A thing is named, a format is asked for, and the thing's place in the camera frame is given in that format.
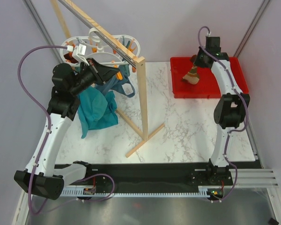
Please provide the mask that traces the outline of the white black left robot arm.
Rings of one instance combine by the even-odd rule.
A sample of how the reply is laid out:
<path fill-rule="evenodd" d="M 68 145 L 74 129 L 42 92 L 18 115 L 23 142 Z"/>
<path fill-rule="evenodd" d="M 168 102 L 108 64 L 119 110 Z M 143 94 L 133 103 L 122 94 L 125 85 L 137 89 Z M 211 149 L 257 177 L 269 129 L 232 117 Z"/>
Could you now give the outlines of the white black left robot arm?
<path fill-rule="evenodd" d="M 15 172 L 14 180 L 28 194 L 56 200 L 65 187 L 76 182 L 87 185 L 93 180 L 89 163 L 75 161 L 64 167 L 55 165 L 61 143 L 80 105 L 78 95 L 92 84 L 105 84 L 119 69 L 89 58 L 80 63 L 78 73 L 68 63 L 56 65 L 52 72 L 54 86 L 44 111 L 47 125 L 33 157 L 23 171 Z"/>

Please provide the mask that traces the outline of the teal cloth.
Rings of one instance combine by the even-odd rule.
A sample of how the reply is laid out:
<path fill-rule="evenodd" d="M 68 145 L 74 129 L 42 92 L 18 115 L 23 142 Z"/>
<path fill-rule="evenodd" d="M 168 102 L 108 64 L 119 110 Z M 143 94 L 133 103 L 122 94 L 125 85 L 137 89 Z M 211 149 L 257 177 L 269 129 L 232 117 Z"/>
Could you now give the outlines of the teal cloth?
<path fill-rule="evenodd" d="M 117 103 L 113 91 L 103 95 L 96 88 L 89 87 L 79 94 L 79 100 L 78 117 L 82 139 L 86 138 L 90 130 L 105 129 L 118 124 L 118 116 L 115 113 Z"/>

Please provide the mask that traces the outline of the white round clip hanger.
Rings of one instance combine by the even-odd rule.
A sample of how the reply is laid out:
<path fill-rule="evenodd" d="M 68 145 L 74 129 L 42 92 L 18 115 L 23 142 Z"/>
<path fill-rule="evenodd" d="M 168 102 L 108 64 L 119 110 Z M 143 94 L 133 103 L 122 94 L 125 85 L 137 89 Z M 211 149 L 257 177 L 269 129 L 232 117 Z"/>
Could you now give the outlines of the white round clip hanger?
<path fill-rule="evenodd" d="M 122 38 L 125 38 L 125 43 L 128 40 L 134 39 L 134 43 L 132 47 L 137 46 L 137 49 L 133 52 L 135 55 L 140 56 L 141 46 L 139 41 L 129 35 L 115 35 L 115 38 L 122 44 Z M 126 62 L 124 58 L 122 58 L 118 53 L 116 53 L 111 47 L 109 47 L 104 41 L 102 41 L 94 32 L 93 29 L 89 30 L 89 34 L 87 36 L 74 36 L 70 37 L 62 43 L 62 46 L 65 49 L 59 50 L 59 55 L 61 60 L 64 63 L 68 63 L 72 67 L 79 67 L 80 62 L 72 57 L 72 53 L 67 51 L 67 45 L 72 45 L 73 47 L 78 44 L 84 44 L 87 46 L 85 58 L 93 58 L 98 63 L 118 68 L 120 65 L 130 65 Z"/>

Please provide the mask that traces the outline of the orange clothespin holding cloth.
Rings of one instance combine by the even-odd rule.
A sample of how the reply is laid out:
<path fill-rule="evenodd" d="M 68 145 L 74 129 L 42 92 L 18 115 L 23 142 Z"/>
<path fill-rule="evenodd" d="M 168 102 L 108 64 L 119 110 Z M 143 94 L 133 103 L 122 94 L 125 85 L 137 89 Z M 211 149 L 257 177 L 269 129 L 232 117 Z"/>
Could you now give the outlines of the orange clothespin holding cloth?
<path fill-rule="evenodd" d="M 122 80 L 122 79 L 123 79 L 123 76 L 122 76 L 121 72 L 117 72 L 116 78 L 117 78 L 118 80 Z"/>

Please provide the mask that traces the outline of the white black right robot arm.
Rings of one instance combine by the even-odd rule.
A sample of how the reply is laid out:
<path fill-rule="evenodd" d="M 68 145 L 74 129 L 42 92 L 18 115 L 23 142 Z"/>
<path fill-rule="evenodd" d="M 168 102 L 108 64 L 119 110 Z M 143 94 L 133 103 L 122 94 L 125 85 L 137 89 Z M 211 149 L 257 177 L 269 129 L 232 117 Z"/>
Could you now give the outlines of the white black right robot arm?
<path fill-rule="evenodd" d="M 214 151 L 206 170 L 199 175 L 204 183 L 210 185 L 220 185 L 223 182 L 232 184 L 228 160 L 230 141 L 234 132 L 241 132 L 239 126 L 247 123 L 250 96 L 239 88 L 229 57 L 221 52 L 220 37 L 206 36 L 206 45 L 199 47 L 194 64 L 211 70 L 221 94 L 214 110 L 214 121 L 217 124 Z"/>

